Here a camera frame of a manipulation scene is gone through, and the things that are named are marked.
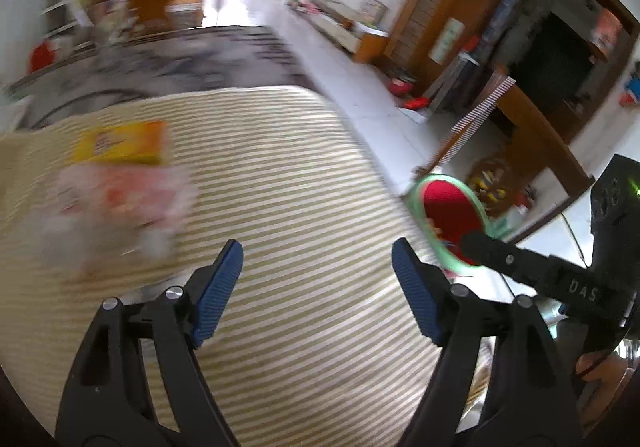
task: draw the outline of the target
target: metal screw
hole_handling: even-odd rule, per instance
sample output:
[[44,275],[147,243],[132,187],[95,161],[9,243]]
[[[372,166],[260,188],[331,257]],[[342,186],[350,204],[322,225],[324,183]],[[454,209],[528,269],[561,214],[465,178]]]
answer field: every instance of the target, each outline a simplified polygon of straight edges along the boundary
[[469,289],[463,284],[452,284],[451,293],[457,297],[466,297],[469,295]]
[[172,286],[171,288],[168,288],[164,294],[167,299],[180,299],[182,294],[184,294],[184,290],[181,286]]
[[516,302],[518,303],[518,306],[522,306],[523,308],[531,308],[533,306],[533,301],[526,295],[517,296]]
[[118,300],[115,297],[110,297],[102,301],[102,307],[105,310],[113,310],[118,305]]

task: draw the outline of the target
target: wooden door frame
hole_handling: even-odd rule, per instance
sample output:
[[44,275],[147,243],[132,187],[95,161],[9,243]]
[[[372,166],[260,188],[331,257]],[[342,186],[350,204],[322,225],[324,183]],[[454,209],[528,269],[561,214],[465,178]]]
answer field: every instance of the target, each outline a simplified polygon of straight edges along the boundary
[[[421,65],[424,59],[428,59],[428,54],[431,51],[431,48],[435,44],[436,40],[440,36],[440,33],[444,29],[449,17],[450,12],[457,0],[440,0],[433,11],[431,19],[422,35],[420,36],[420,41],[416,45],[414,52],[411,57],[407,61],[407,69],[410,71],[414,71],[417,75],[417,83],[415,86],[416,91],[424,91],[428,83],[424,75],[420,72]],[[451,62],[451,60],[455,57],[458,49],[462,47],[463,42],[457,41],[454,48],[449,52],[449,56],[447,56],[446,61],[442,64],[441,68],[444,70],[447,67],[447,64]]]
[[589,104],[585,106],[584,112],[580,119],[566,132],[564,132],[563,139],[566,143],[570,143],[577,137],[582,129],[590,122],[596,112],[604,104],[604,101],[611,93],[611,90],[618,82],[620,75],[625,72],[626,65],[633,56],[634,46],[636,40],[640,36],[640,21],[638,21],[634,15],[620,2],[620,0],[595,0],[604,8],[608,8],[622,23],[622,27],[629,34],[629,38],[626,41],[620,42],[624,45],[620,56],[617,61],[609,68],[605,74],[600,87],[596,94],[591,98]]

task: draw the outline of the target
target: yellow box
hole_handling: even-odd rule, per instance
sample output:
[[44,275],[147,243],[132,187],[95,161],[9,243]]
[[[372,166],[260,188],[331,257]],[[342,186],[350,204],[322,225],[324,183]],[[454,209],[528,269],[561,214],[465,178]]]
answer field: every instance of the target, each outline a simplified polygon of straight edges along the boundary
[[157,165],[162,162],[166,133],[163,120],[131,122],[82,132],[72,162],[124,162]]

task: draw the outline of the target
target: tv cabinet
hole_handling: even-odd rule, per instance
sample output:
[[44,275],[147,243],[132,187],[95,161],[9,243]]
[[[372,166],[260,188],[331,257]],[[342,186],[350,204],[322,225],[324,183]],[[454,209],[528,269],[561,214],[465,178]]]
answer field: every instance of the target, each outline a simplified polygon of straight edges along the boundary
[[[327,39],[350,53],[354,62],[371,62],[382,55],[388,43],[388,33],[361,23],[359,12],[337,0],[287,0],[287,4]],[[305,4],[314,5],[318,12],[310,12]]]

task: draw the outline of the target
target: rug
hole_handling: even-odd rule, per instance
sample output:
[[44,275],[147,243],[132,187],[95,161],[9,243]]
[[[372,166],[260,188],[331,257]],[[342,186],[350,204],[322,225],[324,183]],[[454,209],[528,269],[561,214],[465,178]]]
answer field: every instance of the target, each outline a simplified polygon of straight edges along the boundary
[[288,45],[265,26],[212,26],[144,37],[55,64],[12,92],[35,100],[23,129],[136,99],[228,87],[316,90]]
[[[79,132],[157,119],[168,121],[173,161],[199,192],[176,258],[82,275],[27,253],[23,223],[40,214],[47,179]],[[110,106],[11,137],[10,148],[0,140],[0,364],[50,432],[100,302],[207,265],[233,237],[244,268],[197,358],[242,447],[395,445],[439,350],[420,335],[391,245],[405,236],[424,261],[434,255],[332,103],[298,87],[227,88]],[[147,369],[158,419],[175,428],[157,364]]]

